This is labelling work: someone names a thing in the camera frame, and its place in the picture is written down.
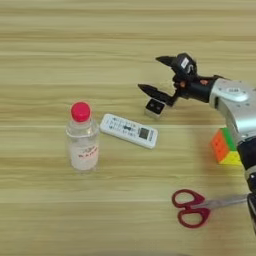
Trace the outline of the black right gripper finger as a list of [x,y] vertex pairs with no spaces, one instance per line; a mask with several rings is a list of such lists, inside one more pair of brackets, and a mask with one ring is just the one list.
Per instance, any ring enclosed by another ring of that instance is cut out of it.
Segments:
[[156,60],[168,67],[176,68],[177,67],[177,57],[176,56],[159,56]]
[[179,92],[175,91],[173,96],[158,90],[156,87],[147,85],[147,84],[139,84],[138,87],[151,98],[158,100],[166,105],[172,107],[179,97]]

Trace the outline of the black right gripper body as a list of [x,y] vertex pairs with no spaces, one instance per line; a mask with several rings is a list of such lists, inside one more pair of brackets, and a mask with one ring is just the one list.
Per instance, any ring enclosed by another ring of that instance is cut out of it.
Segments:
[[197,75],[191,79],[185,79],[175,75],[173,82],[179,97],[184,99],[192,98],[208,103],[213,85],[219,78],[219,75],[213,75],[211,77]]

